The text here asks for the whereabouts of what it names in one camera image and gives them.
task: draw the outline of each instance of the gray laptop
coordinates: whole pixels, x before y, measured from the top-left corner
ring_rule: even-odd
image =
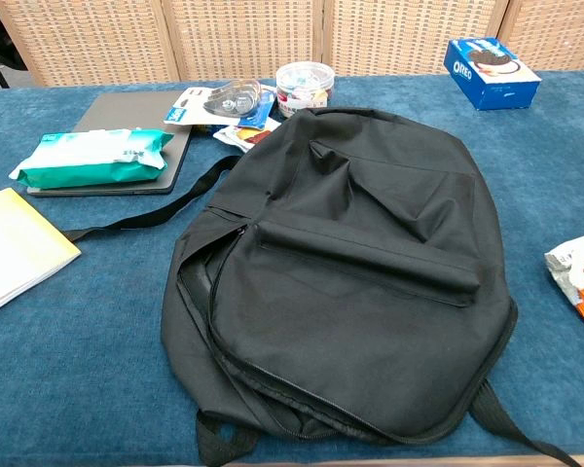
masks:
[[[101,94],[72,131],[90,129],[159,128],[173,133],[162,150],[166,170],[156,179],[87,187],[28,188],[35,197],[87,197],[100,195],[160,195],[169,193],[175,185],[191,134],[190,126],[165,125],[163,119],[181,90],[148,92],[110,92]]]

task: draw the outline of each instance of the blue table cover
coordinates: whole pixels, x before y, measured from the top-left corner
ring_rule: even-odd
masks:
[[[527,434],[584,453],[584,321],[543,260],[584,234],[584,72],[540,75],[530,109],[476,111],[449,76],[339,78],[332,103],[397,113],[469,148],[497,206],[507,280],[521,311],[491,381]],[[0,189],[23,193],[9,172],[42,133],[70,130],[100,93],[186,87],[0,90]],[[104,225],[179,197],[213,162],[236,152],[196,135],[168,196],[24,197],[61,229]],[[165,225],[82,241],[81,258],[0,308],[0,465],[199,463],[197,407],[169,369],[160,320],[173,242],[206,198]],[[468,415],[429,446],[265,436],[243,460],[527,452]]]

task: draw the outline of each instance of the zipper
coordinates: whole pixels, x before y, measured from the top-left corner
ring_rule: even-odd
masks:
[[[216,292],[218,290],[218,284],[219,284],[219,280],[220,280],[220,277],[221,277],[221,274],[223,271],[223,267],[227,263],[227,260],[229,259],[230,255],[232,254],[232,251],[234,250],[234,248],[236,247],[240,238],[244,234],[245,229],[246,229],[246,226],[237,229],[237,237],[234,239],[234,241],[232,242],[232,244],[228,248],[225,256],[223,257],[223,260],[221,261],[221,264],[219,265],[218,269],[216,270],[214,281],[212,282],[212,287],[210,288],[210,292],[209,292],[208,311],[207,311],[207,320],[206,320],[207,333],[214,340],[217,348],[221,351],[221,353],[223,353],[226,356],[226,358],[228,358],[229,360],[232,360],[234,363],[236,363],[239,366],[249,368],[249,369],[253,370],[254,372],[257,372],[258,374],[275,379],[285,386],[292,387],[292,388],[296,389],[297,391],[309,396],[311,399],[315,399],[315,400],[320,401],[321,403],[325,404],[326,406],[328,406],[332,409],[335,409],[336,411],[338,411],[340,413],[345,414],[346,416],[355,420],[357,423],[360,423],[362,426],[370,428],[372,431],[379,433],[382,437],[387,438],[387,439],[394,441],[396,443],[400,443],[403,445],[422,445],[422,444],[432,443],[434,441],[437,441],[437,440],[447,436],[449,433],[451,433],[452,431],[454,431],[456,429],[458,424],[462,421],[462,419],[465,417],[465,414],[469,410],[469,406],[471,405],[474,397],[476,396],[478,389],[480,388],[481,384],[484,382],[485,378],[487,377],[487,374],[489,373],[489,371],[491,370],[493,365],[497,362],[499,356],[501,355],[502,351],[506,347],[506,344],[510,340],[511,335],[513,334],[513,331],[515,329],[515,325],[517,323],[517,305],[515,304],[515,302],[513,301],[512,298],[510,301],[509,316],[508,316],[506,325],[502,331],[502,334],[500,335],[499,339],[497,340],[497,342],[493,346],[491,353],[488,355],[488,357],[485,360],[485,362],[483,363],[483,365],[480,367],[480,369],[478,370],[478,372],[476,373],[474,378],[471,379],[471,381],[469,382],[467,388],[463,392],[464,395],[460,398],[459,402],[456,404],[456,407],[451,411],[451,413],[448,415],[448,417],[446,419],[444,419],[443,422],[441,422],[441,425],[437,428],[430,428],[426,432],[421,433],[421,434],[416,435],[416,436],[391,435],[391,434],[384,432],[380,428],[374,426],[372,423],[360,418],[359,416],[355,415],[354,413],[351,413],[351,412],[347,411],[346,409],[340,407],[336,403],[329,401],[327,399],[324,399],[316,394],[312,394],[309,391],[307,391],[306,389],[296,385],[295,383],[288,381],[287,379],[285,379],[283,377],[275,375],[275,374],[271,373],[270,371],[254,364],[254,363],[246,362],[246,361],[240,359],[239,357],[234,355],[230,350],[228,350],[223,345],[224,342],[223,342],[222,338],[216,333],[214,327],[212,326],[211,318],[212,318],[212,313],[214,310],[214,300],[216,298]],[[296,432],[286,428],[285,426],[281,425],[281,423],[278,420],[276,420],[276,418],[273,417],[273,419],[277,423],[277,425],[279,425],[281,427],[281,429],[284,432],[291,435],[292,437],[303,439],[303,440],[315,440],[315,439],[326,438],[328,436],[331,436],[331,435],[339,432],[338,430],[334,430],[333,433],[321,434],[321,435],[316,435],[316,436],[304,435],[301,433],[296,433]]]

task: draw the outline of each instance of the yellow notebook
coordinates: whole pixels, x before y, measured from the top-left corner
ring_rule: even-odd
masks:
[[[0,306],[80,255],[11,188],[0,191]]]

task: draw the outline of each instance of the oreo box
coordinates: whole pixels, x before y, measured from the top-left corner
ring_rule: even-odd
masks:
[[[450,41],[444,65],[478,110],[529,107],[541,81],[494,37]]]

